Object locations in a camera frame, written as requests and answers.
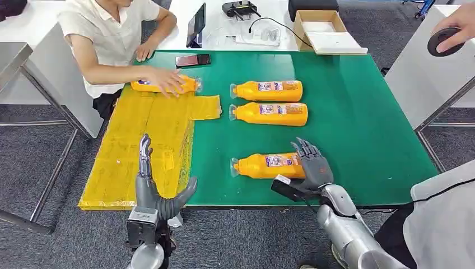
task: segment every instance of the white cloth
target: white cloth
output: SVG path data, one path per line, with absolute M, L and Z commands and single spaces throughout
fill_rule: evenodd
M 160 6 L 151 0 L 134 0 L 120 9 L 120 23 L 95 0 L 67 0 L 67 7 L 58 15 L 66 41 L 70 34 L 82 35 L 92 41 L 99 64 L 127 66 L 131 63 L 142 37 L 142 21 L 155 20 Z M 124 84 L 91 85 L 84 79 L 86 91 L 93 98 L 113 94 Z
M 475 178 L 475 160 L 411 189 L 413 200 Z M 475 268 L 475 182 L 417 202 L 403 227 L 418 269 Z

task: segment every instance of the black object in hand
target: black object in hand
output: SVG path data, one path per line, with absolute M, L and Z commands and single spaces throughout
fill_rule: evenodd
M 465 43 L 458 44 L 457 46 L 454 46 L 444 52 L 438 52 L 437 46 L 460 31 L 461 29 L 458 27 L 449 27 L 436 32 L 429 39 L 429 42 L 427 43 L 427 50 L 435 57 L 445 57 L 456 53 L 463 47 Z

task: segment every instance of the smartphone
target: smartphone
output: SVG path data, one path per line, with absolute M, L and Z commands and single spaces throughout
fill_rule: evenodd
M 175 58 L 176 67 L 203 66 L 211 63 L 209 54 L 195 54 L 189 56 L 178 56 Z

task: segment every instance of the metal table leg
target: metal table leg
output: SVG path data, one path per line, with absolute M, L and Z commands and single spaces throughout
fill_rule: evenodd
M 35 231 L 37 233 L 42 233 L 42 234 L 51 234 L 53 233 L 53 229 L 50 227 L 46 227 L 44 225 L 38 224 L 33 221 L 29 221 L 27 219 L 24 219 L 22 217 L 19 217 L 15 214 L 9 213 L 7 211 L 3 211 L 0 209 L 0 219 L 4 221 L 8 221 L 10 223 L 28 228 L 29 230 Z
M 424 128 L 430 127 L 475 127 L 475 123 L 471 122 L 434 122 L 434 120 L 440 116 L 444 111 L 449 107 L 455 104 L 460 98 L 462 98 L 468 91 L 475 87 L 475 77 L 472 77 L 465 85 L 462 86 L 454 95 L 452 95 L 445 103 L 443 103 L 437 110 L 435 110 L 425 121 L 421 123 L 414 131 L 421 140 L 422 144 L 427 150 L 427 153 L 431 156 L 434 164 L 437 166 L 440 172 L 445 172 L 446 169 L 439 157 L 435 153 L 434 149 L 430 145 L 427 138 L 424 136 L 422 131 Z
M 41 194 L 40 200 L 38 201 L 38 204 L 36 205 L 35 210 L 33 211 L 33 214 L 31 215 L 30 221 L 36 222 L 38 217 L 40 216 L 43 210 L 43 207 L 46 203 L 46 199 L 48 198 L 49 193 L 51 192 L 51 189 L 53 188 L 54 183 L 56 182 L 56 179 L 58 178 L 61 168 L 63 167 L 64 160 L 68 156 L 71 146 L 73 145 L 74 138 L 76 138 L 76 134 L 77 134 L 77 129 L 74 129 L 74 131 L 69 136 L 69 140 L 66 143 L 66 147 L 64 147 L 63 153 L 61 153 L 61 156 L 59 157 L 59 160 L 56 163 L 56 167 L 54 168 L 53 174 L 51 175 L 51 177 L 48 180 L 48 183 L 46 184 L 43 194 Z
M 28 69 L 28 65 L 33 65 L 33 63 L 29 60 L 20 67 L 20 72 L 35 86 L 35 88 L 44 96 L 47 101 L 56 108 L 57 111 L 61 113 L 61 115 L 65 118 L 65 120 L 44 120 L 44 121 L 35 121 L 35 122 L 13 122 L 13 123 L 5 123 L 0 122 L 0 126 L 48 126 L 48 125 L 61 125 L 61 124 L 70 124 L 74 130 L 69 135 L 68 142 L 64 147 L 61 156 L 59 157 L 58 162 L 51 174 L 46 187 L 43 190 L 43 193 L 40 196 L 38 203 L 36 204 L 35 210 L 33 211 L 30 220 L 24 219 L 23 217 L 17 216 L 15 214 L 6 212 L 4 210 L 0 210 L 0 219 L 6 220 L 10 223 L 17 224 L 23 227 L 28 228 L 29 230 L 36 231 L 38 233 L 46 233 L 51 234 L 53 229 L 44 225 L 40 225 L 37 223 L 38 217 L 40 216 L 45 203 L 53 189 L 54 183 L 56 182 L 59 172 L 63 167 L 63 164 L 68 156 L 69 151 L 71 150 L 71 146 L 76 138 L 78 131 L 82 132 L 84 136 L 87 138 L 92 138 L 91 135 L 81 126 L 78 121 L 74 118 L 74 116 L 70 115 L 63 106 L 60 105 L 59 102 L 50 94 L 50 92 L 41 84 L 40 81 L 35 79 L 32 72 Z

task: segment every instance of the human arm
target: human arm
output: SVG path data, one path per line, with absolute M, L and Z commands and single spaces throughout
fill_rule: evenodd
M 157 49 L 157 46 L 171 33 L 176 25 L 175 15 L 164 8 L 160 9 L 155 21 L 159 23 L 159 26 L 145 43 L 138 46 L 136 51 L 137 61 L 150 59 L 155 49 Z
M 475 37 L 475 3 L 463 4 L 449 17 L 440 21 L 433 30 L 436 33 L 447 27 L 458 27 L 460 32 L 437 46 L 437 51 L 444 52 L 460 43 Z
M 119 84 L 135 80 L 149 80 L 158 86 L 161 92 L 168 96 L 166 88 L 174 91 L 181 89 L 184 81 L 177 71 L 159 69 L 151 66 L 108 66 L 99 64 L 92 41 L 81 35 L 68 35 L 74 51 L 74 56 L 84 78 L 92 85 Z

